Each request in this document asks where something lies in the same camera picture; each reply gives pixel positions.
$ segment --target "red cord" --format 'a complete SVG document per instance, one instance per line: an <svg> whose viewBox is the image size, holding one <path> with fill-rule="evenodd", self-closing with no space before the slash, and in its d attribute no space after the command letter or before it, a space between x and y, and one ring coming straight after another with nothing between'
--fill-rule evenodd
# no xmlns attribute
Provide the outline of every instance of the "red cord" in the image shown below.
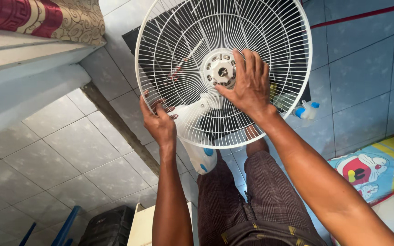
<svg viewBox="0 0 394 246"><path fill-rule="evenodd" d="M360 19L360 18L364 18L364 17L368 17L368 16L372 16L372 15L377 15L377 14L384 14L384 13L388 13L388 12L392 12L394 11L394 6L393 7L388 7L388 8L384 8L384 9L379 9L379 10L375 10L375 11L371 11L371 12L367 12L367 13L363 13L363 14L357 14L354 16L349 16L349 17L345 17L345 18L341 18L341 19L337 19L337 20L333 20L333 21L326 21L317 25L313 25L310 28L317 28L317 27L321 27L321 26L327 26L327 25L332 25L332 24L337 24L337 23L341 23L341 22L345 22L345 21L351 21L351 20L356 20L356 19Z"/></svg>

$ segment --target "person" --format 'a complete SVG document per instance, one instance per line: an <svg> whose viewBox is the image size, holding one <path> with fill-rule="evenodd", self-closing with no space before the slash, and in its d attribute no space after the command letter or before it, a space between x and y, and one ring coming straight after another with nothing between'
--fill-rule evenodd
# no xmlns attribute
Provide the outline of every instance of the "person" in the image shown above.
<svg viewBox="0 0 394 246"><path fill-rule="evenodd" d="M237 79L216 90L263 129L300 196L342 245L394 246L394 233L359 193L288 126L269 102L269 68L258 53L233 50ZM144 126L159 144L160 177L153 218L153 246L193 245L191 221L176 168L176 125L156 104L140 98ZM246 132L253 133L249 126ZM247 199L217 151L216 167L199 175L197 224L201 246L325 246L306 208L263 139L246 147Z"/></svg>

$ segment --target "plaid shorts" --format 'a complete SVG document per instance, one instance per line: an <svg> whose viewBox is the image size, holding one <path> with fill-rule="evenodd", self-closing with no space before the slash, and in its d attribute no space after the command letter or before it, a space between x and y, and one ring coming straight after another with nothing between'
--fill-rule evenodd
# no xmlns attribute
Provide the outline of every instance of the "plaid shorts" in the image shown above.
<svg viewBox="0 0 394 246"><path fill-rule="evenodd" d="M235 187L232 172L219 151L217 155L216 167L197 179L200 246L225 245L222 233L252 220L292 226L326 245L315 230L299 195L268 152L256 152L244 164L248 203ZM273 240L253 245L287 244Z"/></svg>

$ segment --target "doraemon mattress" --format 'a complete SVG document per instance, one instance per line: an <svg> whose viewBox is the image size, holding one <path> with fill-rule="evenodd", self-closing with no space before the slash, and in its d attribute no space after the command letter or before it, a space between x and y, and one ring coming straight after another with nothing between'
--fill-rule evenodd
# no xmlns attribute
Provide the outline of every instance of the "doraemon mattress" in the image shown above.
<svg viewBox="0 0 394 246"><path fill-rule="evenodd" d="M394 192L394 137L328 163L372 203Z"/></svg>

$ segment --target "fan guard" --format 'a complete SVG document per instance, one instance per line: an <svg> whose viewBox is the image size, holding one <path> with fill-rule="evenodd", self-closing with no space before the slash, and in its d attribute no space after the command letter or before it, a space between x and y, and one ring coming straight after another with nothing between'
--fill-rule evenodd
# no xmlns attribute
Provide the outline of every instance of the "fan guard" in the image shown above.
<svg viewBox="0 0 394 246"><path fill-rule="evenodd" d="M202 93L216 102L210 112L187 112L198 116L197 121L176 120L187 130L178 133L181 140L205 148L233 148L265 136L214 89L217 83L227 88L235 84L233 48L257 51L269 64L271 102L285 119L311 69L311 31L298 0L155 0L150 7L135 52L139 89L142 94L150 91L146 103L163 98L164 108L190 105ZM257 134L250 132L254 138L248 140L250 125Z"/></svg>

